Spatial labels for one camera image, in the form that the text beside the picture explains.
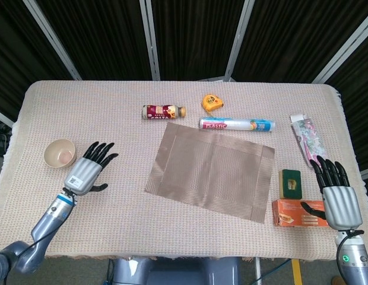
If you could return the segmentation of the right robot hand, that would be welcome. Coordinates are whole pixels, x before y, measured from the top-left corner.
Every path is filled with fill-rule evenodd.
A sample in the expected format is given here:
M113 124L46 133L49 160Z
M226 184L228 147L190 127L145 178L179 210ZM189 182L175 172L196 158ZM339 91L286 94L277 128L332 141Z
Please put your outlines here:
M314 169L322 195L324 209L317 210L306 202L302 208L309 214L326 220L337 231L356 230L362 225L359 202L354 188L350 186L347 172L339 162L331 162L321 156L309 162Z

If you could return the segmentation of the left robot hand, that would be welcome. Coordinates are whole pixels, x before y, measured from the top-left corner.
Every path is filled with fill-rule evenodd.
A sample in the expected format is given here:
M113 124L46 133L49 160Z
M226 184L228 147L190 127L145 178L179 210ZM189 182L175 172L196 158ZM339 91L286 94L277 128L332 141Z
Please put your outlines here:
M107 187L107 183L95 186L95 182L104 168L119 154L108 154L115 143L92 143L85 151L64 181L63 191L69 196L83 196L89 192L101 192Z

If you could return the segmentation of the light brown bowl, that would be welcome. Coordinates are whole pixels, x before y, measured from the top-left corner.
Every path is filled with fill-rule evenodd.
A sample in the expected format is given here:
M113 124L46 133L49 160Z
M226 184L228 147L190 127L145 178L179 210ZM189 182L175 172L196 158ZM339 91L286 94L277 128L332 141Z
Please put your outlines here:
M52 141L44 151L44 161L52 168L64 168L73 164L77 158L76 148L68 139Z

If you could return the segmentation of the brown woven placemat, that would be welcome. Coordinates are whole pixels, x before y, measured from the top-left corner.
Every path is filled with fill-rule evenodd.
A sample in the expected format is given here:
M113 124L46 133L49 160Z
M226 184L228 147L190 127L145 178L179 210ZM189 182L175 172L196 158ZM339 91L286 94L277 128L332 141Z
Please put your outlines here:
M274 160L271 147L168 123L145 191L263 223Z

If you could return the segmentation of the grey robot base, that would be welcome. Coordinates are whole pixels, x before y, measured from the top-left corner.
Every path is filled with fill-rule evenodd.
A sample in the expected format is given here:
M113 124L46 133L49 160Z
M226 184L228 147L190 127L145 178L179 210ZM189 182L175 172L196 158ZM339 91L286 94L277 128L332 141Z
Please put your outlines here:
M238 257L119 258L104 285L241 285Z

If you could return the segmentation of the orange cardboard box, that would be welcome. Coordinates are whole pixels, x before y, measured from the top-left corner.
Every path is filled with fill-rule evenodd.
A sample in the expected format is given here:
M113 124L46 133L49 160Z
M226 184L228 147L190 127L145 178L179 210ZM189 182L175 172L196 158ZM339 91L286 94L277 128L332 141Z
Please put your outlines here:
M324 211L323 202L315 200L277 199L272 202L273 221L281 227L328 227L328 222L309 214L301 205L307 203L310 207Z

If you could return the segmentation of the beige woven tablecloth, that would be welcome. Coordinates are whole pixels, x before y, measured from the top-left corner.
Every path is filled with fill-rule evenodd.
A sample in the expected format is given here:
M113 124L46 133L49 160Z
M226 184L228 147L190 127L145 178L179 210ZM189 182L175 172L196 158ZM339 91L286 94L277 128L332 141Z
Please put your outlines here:
M205 81L38 81L25 94L0 175L0 250L31 242L30 232L63 188L69 169L46 165L43 153L59 138L79 155L95 141L114 143L118 156L104 169L102 192L78 198L49 245L49 256L264 257L334 259L335 232L321 227L278 227L267 208L264 223L216 213L145 192L167 121L147 121L147 104L187 108L181 125L197 127L201 100L224 100L219 116L275 122L271 133L230 131L241 140L275 149L268 199L276 200L278 172L297 169L303 196L321 198L315 174L290 126L292 114L308 115L329 159L339 161L357 193L368 250L368 197L336 89L326 84Z

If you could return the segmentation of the green yellow sponge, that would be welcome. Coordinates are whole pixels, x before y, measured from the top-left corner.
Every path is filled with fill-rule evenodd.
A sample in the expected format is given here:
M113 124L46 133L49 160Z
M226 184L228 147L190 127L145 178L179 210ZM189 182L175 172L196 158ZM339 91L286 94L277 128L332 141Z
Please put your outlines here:
M302 180L299 170L279 171L280 198L282 200L302 199Z

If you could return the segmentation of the floral paper box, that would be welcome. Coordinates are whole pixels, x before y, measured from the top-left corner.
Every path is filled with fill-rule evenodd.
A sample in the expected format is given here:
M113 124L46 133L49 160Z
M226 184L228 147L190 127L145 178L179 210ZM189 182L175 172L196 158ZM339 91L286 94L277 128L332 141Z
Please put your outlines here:
M327 154L323 140L318 134L315 124L306 114L290 115L290 120L305 162L310 168L312 168L311 160L320 166L321 164L318 162L317 156L326 159Z

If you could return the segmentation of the Costa coffee bottle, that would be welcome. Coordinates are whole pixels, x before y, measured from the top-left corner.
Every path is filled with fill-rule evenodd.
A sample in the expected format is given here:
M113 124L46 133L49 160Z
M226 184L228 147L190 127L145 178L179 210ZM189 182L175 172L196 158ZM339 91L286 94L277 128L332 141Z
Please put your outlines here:
M186 107L176 105L143 105L143 119L177 119L186 116Z

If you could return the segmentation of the metal table leg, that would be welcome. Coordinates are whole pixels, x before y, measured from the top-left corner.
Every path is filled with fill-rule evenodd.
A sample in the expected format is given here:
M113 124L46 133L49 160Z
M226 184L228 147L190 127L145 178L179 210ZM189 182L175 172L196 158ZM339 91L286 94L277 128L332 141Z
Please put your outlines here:
M255 263L255 282L253 285L261 285L261 262L259 257L254 258Z

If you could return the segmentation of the black curtain panel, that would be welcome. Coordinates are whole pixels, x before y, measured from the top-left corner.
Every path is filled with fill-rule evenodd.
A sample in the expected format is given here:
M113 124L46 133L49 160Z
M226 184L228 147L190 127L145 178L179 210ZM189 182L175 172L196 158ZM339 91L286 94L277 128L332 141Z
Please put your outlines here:
M326 83L341 95L359 169L368 169L368 38Z
M83 80L151 80L139 0L37 0Z
M368 16L368 0L255 0L232 78L311 83Z
M151 0L160 78L221 77L245 0Z
M0 0L0 112L16 121L28 88L72 80L23 0Z

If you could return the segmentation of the plastic food wrap roll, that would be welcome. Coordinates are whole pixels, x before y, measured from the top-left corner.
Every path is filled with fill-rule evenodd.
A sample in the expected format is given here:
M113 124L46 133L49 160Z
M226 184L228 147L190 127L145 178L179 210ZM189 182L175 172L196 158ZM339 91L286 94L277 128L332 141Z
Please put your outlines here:
M264 119L232 119L207 117L199 120L201 129L226 129L234 131L271 132L275 122Z

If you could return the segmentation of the yellow tape measure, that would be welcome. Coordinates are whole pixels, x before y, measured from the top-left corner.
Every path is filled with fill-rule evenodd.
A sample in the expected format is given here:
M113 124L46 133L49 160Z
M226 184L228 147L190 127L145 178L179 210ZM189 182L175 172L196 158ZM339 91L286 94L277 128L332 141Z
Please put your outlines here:
M202 99L202 107L207 113L211 113L224 106L224 102L215 94L206 94Z

